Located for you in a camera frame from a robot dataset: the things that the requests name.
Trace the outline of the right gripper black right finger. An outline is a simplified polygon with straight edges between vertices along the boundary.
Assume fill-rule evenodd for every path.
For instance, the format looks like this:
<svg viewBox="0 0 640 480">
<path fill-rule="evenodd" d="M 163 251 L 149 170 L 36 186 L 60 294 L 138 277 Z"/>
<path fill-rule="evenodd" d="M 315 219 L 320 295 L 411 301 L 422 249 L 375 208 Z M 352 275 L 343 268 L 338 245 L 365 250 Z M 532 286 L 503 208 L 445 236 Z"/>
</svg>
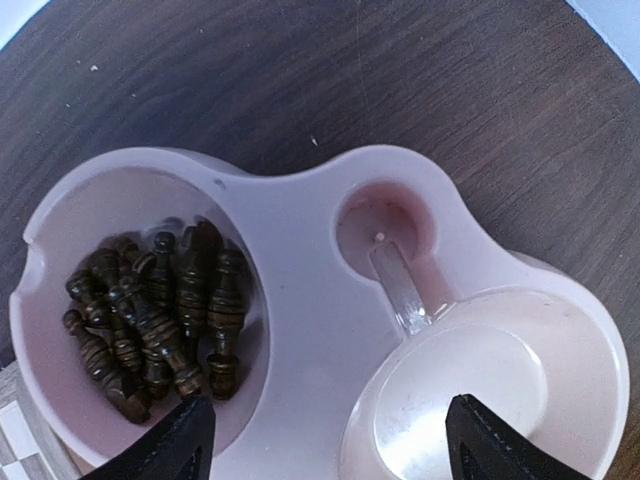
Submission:
<svg viewBox="0 0 640 480">
<path fill-rule="evenodd" d="M 569 479 L 571 468 L 533 445 L 471 394 L 445 420 L 454 479 Z"/>
</svg>

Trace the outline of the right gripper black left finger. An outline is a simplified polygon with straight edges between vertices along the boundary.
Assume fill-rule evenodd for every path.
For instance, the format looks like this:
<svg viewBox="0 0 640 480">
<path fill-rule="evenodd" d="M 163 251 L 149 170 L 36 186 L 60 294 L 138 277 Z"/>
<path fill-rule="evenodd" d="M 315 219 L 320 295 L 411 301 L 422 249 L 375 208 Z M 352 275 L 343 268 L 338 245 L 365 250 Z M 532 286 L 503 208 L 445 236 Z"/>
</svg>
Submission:
<svg viewBox="0 0 640 480">
<path fill-rule="evenodd" d="M 186 399 L 124 452 L 83 479 L 207 479 L 215 427 L 208 398 Z"/>
</svg>

